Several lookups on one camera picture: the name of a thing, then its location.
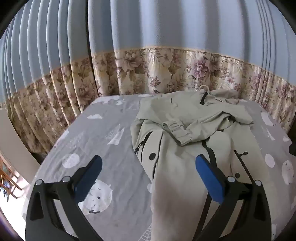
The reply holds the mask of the grey polar bear bedsheet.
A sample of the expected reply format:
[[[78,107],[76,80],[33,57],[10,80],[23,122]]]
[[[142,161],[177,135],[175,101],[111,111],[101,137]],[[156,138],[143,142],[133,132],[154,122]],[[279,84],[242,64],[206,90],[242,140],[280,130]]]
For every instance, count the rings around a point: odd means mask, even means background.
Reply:
[[[132,149],[130,126],[143,95],[96,99],[53,146],[33,183],[52,183],[72,176],[98,155],[102,171],[89,197],[80,203],[84,215],[104,240],[150,240],[151,182]],[[256,102],[241,99],[253,118],[263,162],[281,196],[271,226],[273,240],[295,239],[295,156],[291,140]]]

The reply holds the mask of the blue floral curtain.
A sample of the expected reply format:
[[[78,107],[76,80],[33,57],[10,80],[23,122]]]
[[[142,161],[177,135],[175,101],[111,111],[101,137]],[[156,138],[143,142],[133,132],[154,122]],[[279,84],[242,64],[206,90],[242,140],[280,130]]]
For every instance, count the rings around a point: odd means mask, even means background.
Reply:
[[[234,89],[295,124],[295,32],[274,1],[26,1],[1,36],[1,109],[46,154],[98,97]]]

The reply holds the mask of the light green jacket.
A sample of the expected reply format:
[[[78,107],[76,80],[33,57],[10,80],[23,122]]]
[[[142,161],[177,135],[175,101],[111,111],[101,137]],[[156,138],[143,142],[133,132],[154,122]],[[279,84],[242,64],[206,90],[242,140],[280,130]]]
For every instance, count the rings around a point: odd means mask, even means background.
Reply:
[[[207,189],[195,167],[198,155],[242,182],[275,187],[235,90],[174,92],[143,98],[131,126],[132,147],[152,182],[152,240],[192,240]]]

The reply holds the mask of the wooden chair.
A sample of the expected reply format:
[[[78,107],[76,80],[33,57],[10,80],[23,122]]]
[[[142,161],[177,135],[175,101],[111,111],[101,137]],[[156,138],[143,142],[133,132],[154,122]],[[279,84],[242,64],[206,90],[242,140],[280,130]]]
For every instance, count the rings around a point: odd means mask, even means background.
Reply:
[[[15,199],[18,199],[18,196],[15,196],[14,191],[18,189],[22,191],[23,189],[13,180],[15,178],[18,180],[18,177],[14,173],[13,170],[1,159],[1,169],[0,169],[0,176],[1,176],[1,190],[6,196],[6,201],[9,201],[10,196]]]

